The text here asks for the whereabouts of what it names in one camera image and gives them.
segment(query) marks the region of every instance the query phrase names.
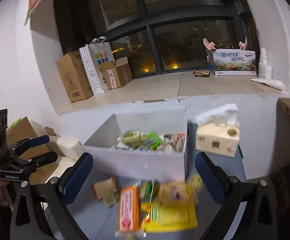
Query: brown package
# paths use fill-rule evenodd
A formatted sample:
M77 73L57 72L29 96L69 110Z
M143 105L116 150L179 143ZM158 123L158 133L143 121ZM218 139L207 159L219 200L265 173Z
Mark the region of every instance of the brown package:
M72 103L93 95L79 51L66 54L57 62L57 67Z
M100 64L108 89L120 88L133 80L127 57Z
M27 116L24 117L21 121L15 124L12 128L6 131L6 141L7 145L11 145L16 143L24 138L36 138L38 137L34 128L30 124ZM24 160L28 160L35 156L41 155L45 152L49 152L51 149L47 147L46 144L30 148L26 152L24 152L20 158ZM58 164L56 162L50 163L46 166L37 168L37 171L34 172L30 177L30 184L40 184L45 183L45 181L49 178L49 176L56 170Z

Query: windowsill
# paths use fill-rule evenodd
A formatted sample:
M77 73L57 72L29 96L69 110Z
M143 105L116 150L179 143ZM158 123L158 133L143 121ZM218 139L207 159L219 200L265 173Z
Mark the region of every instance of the windowsill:
M133 102L182 100L193 96L220 94L282 94L283 92L251 81L256 76L194 77L191 72L171 73L134 79L122 88L70 103L60 113Z

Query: plastic bottle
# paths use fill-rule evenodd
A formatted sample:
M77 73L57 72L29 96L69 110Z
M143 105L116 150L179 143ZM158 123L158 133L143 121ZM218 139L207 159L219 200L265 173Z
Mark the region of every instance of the plastic bottle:
M263 48L261 48L260 63L258 64L258 77L272 79L272 67L267 63L266 51Z

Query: gray table surface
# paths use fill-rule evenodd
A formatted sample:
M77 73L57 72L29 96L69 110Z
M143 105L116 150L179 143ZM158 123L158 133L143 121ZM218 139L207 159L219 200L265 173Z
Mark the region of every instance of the gray table surface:
M189 144L187 176L190 176L193 173L197 173L194 167L194 158L198 153L198 151L195 150L195 132L197 124L188 124L188 127ZM207 156L215 165L220 166L228 176L235 175L241 181L246 181L242 159L238 151L233 158L210 153L207 153ZM91 186L95 182L108 179L110 177L110 174L101 173L96 168L93 168L75 202L68 206L68 210L74 217L76 223L80 226L85 235L92 240L124 239L123 237L115 237L118 205L110 208L105 207L103 201L97 201L94 199L91 190ZM135 182L136 180L133 179L122 177L117 178L117 186L120 188L134 184ZM196 207L196 215L198 220L198 227L196 229L176 233L147 234L147 237L144 239L200 239L202 234L213 221L215 215L218 213L220 205L213 201L206 187L200 191L198 197L200 205ZM232 226L224 239L231 239L233 237L244 209L245 203L241 203ZM48 208L45 214L55 237L59 240L63 239L54 223L52 215L49 213Z

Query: blue gripper pad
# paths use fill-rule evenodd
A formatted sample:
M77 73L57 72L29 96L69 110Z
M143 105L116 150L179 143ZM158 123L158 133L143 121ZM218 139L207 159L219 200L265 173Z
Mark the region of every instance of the blue gripper pad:
M195 168L202 178L205 186L207 187L209 193L211 194L215 203L223 206L226 201L225 188L222 186L221 182L213 172L211 165L214 166L210 160L210 165L206 162L203 155L205 153L198 153L195 157Z
M37 138L30 139L28 141L28 146L34 148L36 146L39 146L39 145L42 145L42 144L45 144L45 143L48 143L48 142L49 142L49 136L48 135L43 135L43 136L40 136L40 137L37 137Z
M75 169L72 171L72 176L68 179L66 184L64 184L62 189L60 189L63 194L63 203L65 205L73 203L77 197L85 180L93 168L93 156L89 153L83 153L76 163L73 167L71 167L72 169Z

